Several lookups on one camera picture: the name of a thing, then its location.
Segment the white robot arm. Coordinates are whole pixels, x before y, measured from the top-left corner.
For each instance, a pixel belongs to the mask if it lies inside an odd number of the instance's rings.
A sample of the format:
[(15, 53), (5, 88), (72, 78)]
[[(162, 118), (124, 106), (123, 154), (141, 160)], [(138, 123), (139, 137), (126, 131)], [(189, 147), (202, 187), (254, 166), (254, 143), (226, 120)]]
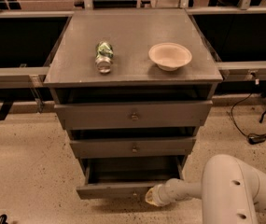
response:
[(147, 203), (165, 206), (196, 198), (202, 201), (203, 224), (258, 224), (266, 212), (266, 174), (230, 155), (216, 155), (197, 183), (172, 178), (146, 194)]

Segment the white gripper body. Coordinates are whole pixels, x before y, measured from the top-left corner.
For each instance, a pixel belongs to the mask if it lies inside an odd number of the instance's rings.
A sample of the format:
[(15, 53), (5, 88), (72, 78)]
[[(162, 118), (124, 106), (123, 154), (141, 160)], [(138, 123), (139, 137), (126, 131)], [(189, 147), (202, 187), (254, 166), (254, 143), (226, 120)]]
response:
[(169, 196), (166, 193), (163, 184), (156, 185), (152, 188), (152, 204), (155, 206), (165, 206), (170, 203)]

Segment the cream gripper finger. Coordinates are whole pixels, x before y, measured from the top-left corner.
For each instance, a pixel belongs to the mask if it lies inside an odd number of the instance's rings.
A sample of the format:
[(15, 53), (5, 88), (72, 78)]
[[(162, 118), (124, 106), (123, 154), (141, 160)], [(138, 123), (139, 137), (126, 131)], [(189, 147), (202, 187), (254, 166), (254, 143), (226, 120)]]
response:
[(153, 188), (150, 188), (147, 193), (146, 193), (146, 196), (145, 196), (145, 201), (148, 203), (148, 204), (154, 204), (153, 202)]

